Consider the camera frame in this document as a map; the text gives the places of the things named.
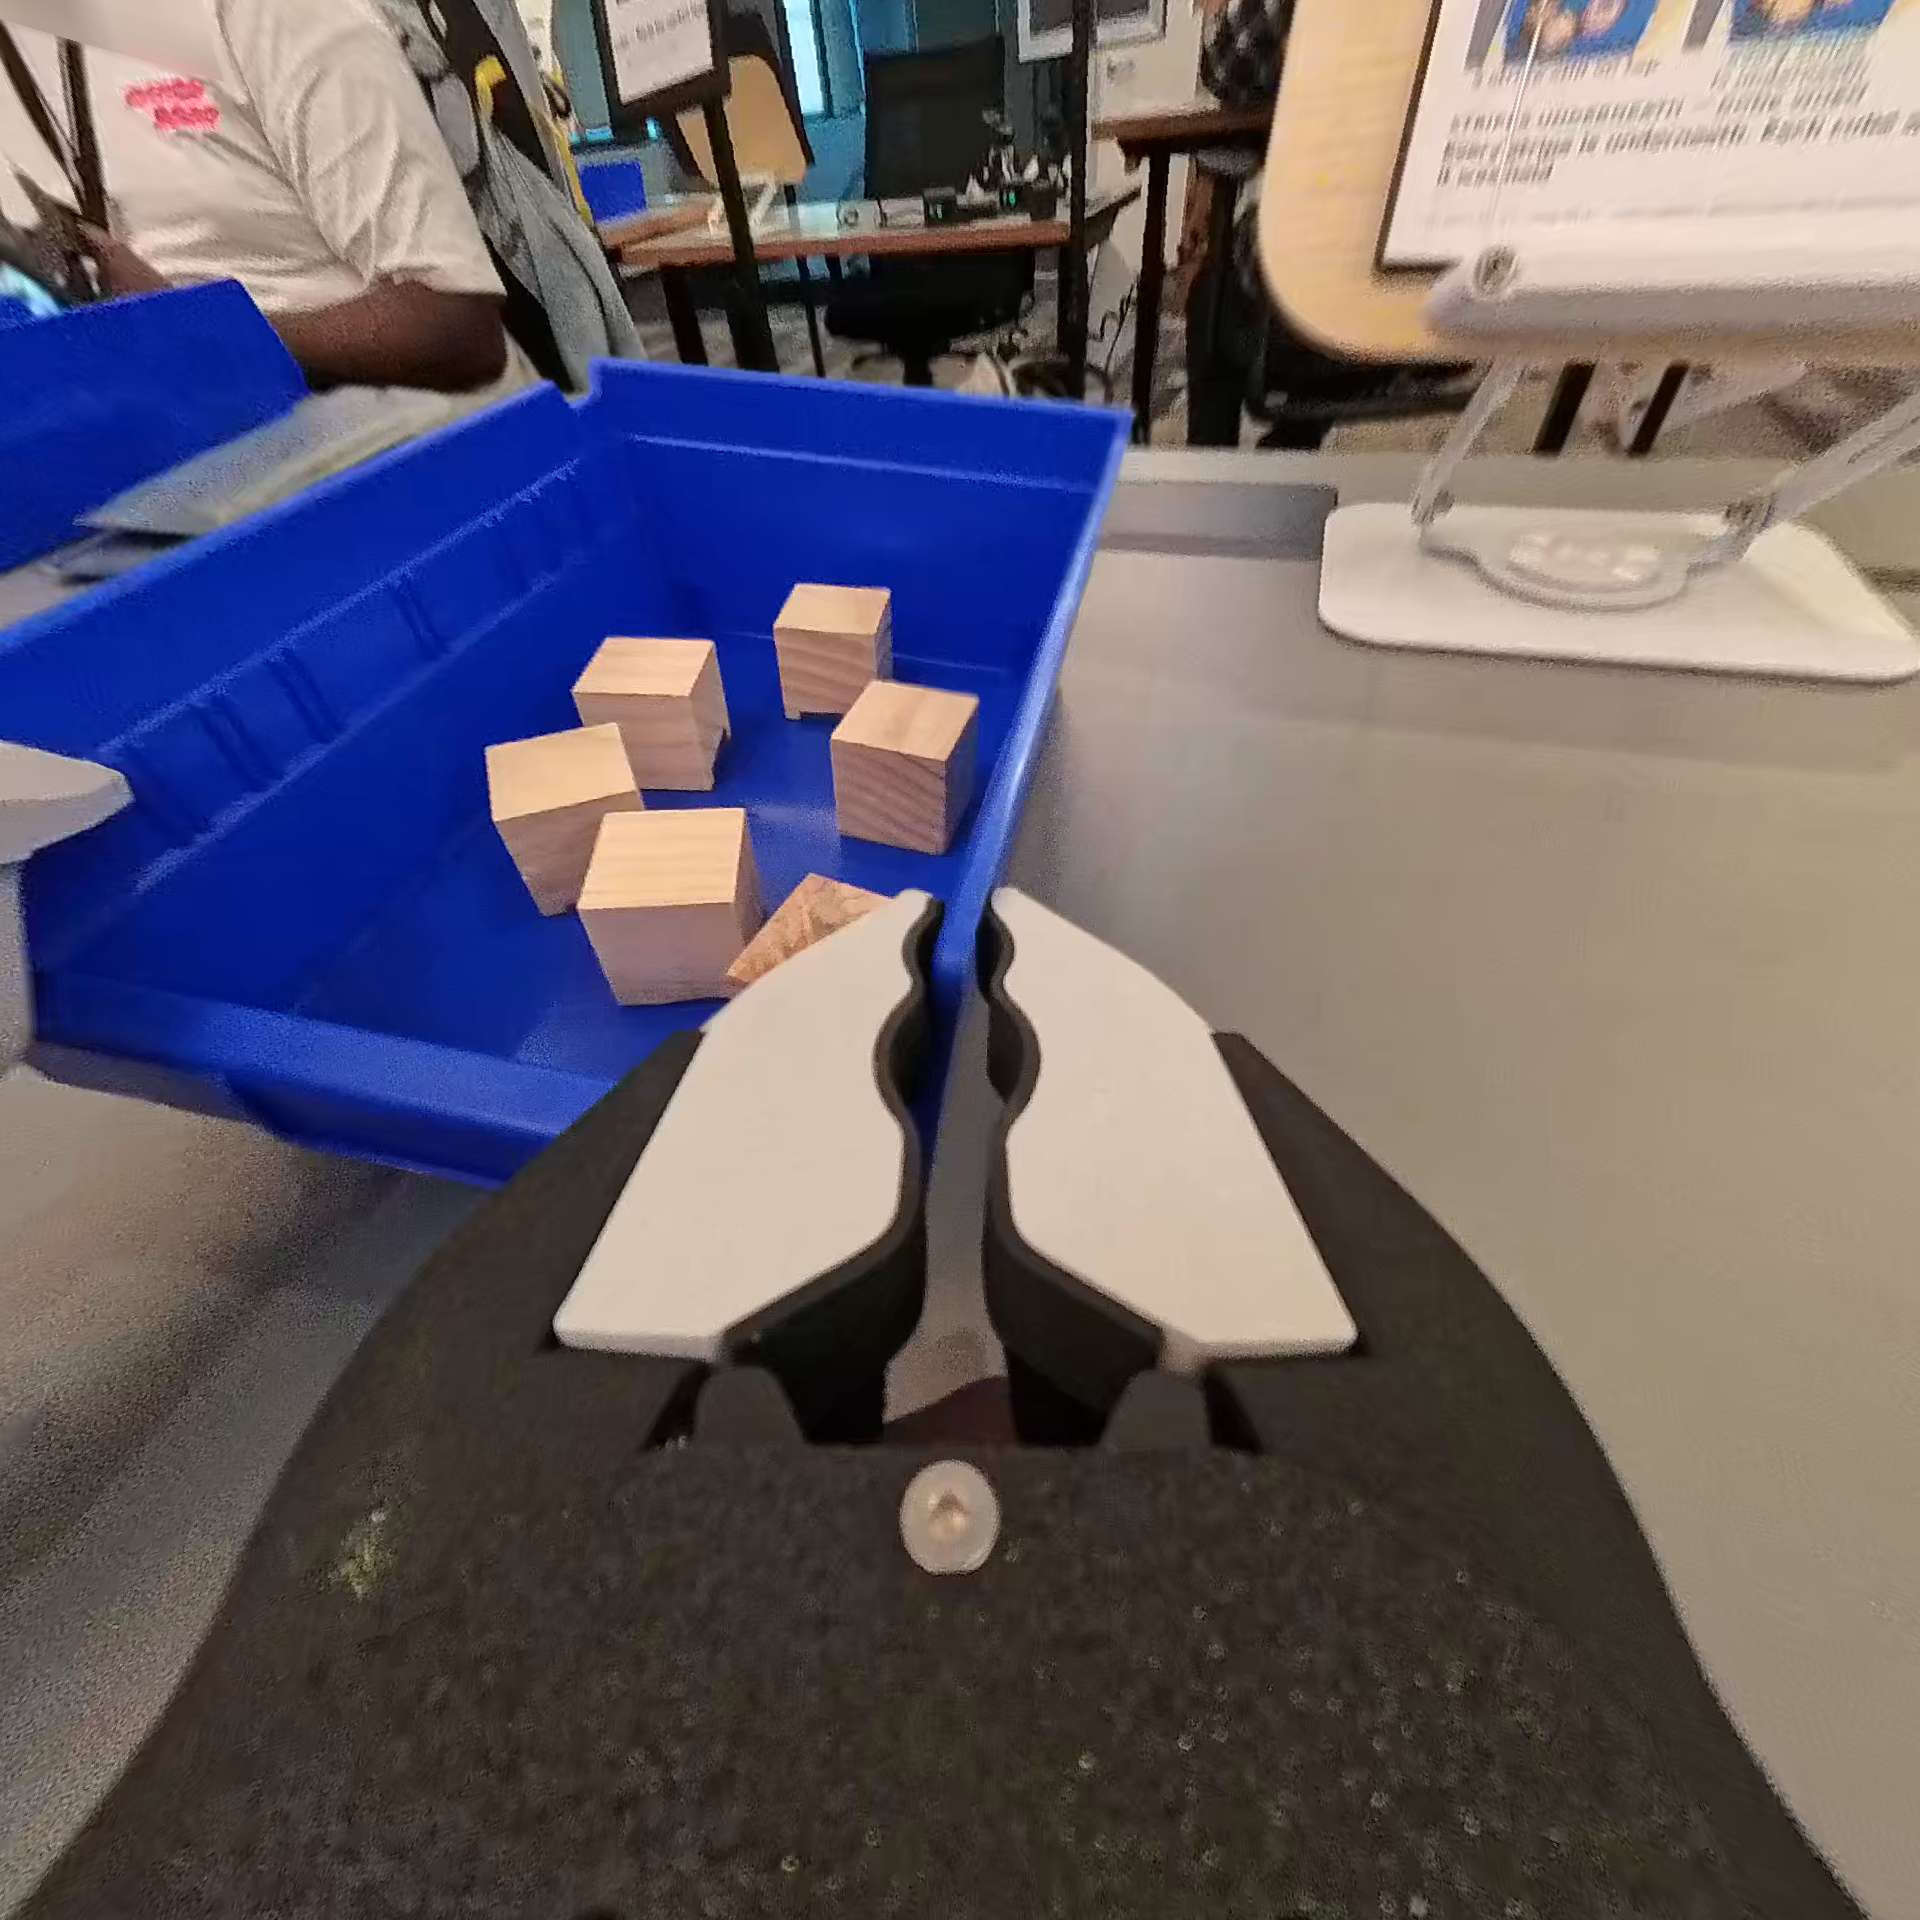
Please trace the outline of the grey desk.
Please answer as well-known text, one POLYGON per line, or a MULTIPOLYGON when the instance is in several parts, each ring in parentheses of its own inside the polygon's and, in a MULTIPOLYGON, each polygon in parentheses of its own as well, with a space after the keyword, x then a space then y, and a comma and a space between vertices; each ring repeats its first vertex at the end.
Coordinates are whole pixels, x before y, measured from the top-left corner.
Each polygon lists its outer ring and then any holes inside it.
MULTIPOLYGON (((1124 477, 1394 494, 1410 458, 1124 477)), ((1915 685, 1392 656, 1099 549, 1007 877, 1466 1245, 1875 1916, 1915 1916, 1915 685)), ((5 1913, 475 1189, 5 1080, 5 1913)))

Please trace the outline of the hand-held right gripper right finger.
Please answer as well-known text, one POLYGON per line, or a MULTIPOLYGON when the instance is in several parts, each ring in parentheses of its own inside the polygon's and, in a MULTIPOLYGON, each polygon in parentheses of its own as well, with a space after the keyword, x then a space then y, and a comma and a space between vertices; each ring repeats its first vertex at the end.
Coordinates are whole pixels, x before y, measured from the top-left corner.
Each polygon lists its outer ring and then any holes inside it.
POLYGON ((982 911, 976 983, 999 1096, 980 1280, 1023 1440, 1093 1444, 1142 1376, 1358 1351, 1226 1034, 1016 887, 982 911))

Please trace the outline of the black framed sheet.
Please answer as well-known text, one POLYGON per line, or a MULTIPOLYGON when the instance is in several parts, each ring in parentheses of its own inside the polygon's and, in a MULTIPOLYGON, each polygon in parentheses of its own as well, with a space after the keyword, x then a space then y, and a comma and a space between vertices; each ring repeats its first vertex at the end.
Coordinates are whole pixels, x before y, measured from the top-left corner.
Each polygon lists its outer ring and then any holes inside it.
POLYGON ((607 120, 658 119, 723 101, 730 55, 717 2, 591 2, 607 120))

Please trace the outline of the cluster of wooden cubes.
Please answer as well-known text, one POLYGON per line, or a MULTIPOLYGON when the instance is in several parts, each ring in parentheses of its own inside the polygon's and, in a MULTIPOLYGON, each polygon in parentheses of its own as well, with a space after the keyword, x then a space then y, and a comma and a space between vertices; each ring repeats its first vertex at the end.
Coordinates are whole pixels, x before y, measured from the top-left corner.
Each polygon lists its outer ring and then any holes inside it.
MULTIPOLYGON (((772 645, 779 717, 834 720, 837 831, 946 855, 976 788, 978 696, 895 676, 880 585, 796 582, 772 645)), ((734 728, 714 639, 603 637, 571 701, 575 727, 487 748, 487 799, 534 909, 583 922, 616 1002, 730 999, 875 909, 824 876, 768 909, 744 807, 652 801, 715 788, 734 728)))

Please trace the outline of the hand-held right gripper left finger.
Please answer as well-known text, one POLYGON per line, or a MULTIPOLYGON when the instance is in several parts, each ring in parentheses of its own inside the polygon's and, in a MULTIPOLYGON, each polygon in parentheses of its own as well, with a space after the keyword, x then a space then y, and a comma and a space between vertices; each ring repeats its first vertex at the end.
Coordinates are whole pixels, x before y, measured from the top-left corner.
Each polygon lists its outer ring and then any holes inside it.
POLYGON ((902 889, 707 1021, 550 1318, 565 1352, 755 1368, 811 1442, 880 1438, 926 1300, 915 1102, 942 925, 902 889))

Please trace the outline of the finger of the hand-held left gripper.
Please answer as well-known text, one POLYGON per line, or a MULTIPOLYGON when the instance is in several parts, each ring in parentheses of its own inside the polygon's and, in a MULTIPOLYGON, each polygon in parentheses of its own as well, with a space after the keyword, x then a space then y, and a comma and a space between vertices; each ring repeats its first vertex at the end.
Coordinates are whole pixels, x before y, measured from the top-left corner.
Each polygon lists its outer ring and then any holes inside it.
POLYGON ((127 780, 99 760, 3 743, 3 864, 108 823, 133 801, 127 780))

